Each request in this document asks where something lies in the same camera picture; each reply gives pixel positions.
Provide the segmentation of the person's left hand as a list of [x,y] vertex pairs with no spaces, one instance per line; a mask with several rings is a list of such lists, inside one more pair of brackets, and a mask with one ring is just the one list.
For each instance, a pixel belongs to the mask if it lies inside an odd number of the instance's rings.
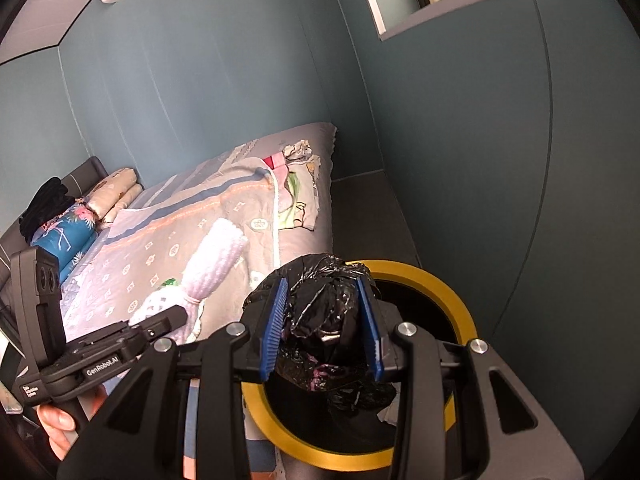
[[[106,398],[107,392],[104,386],[96,387],[80,397],[80,400],[85,403],[88,419],[93,418]],[[50,448],[54,455],[59,460],[64,460],[73,445],[68,437],[76,432],[73,417],[50,404],[38,405],[36,412],[41,426],[49,437]]]

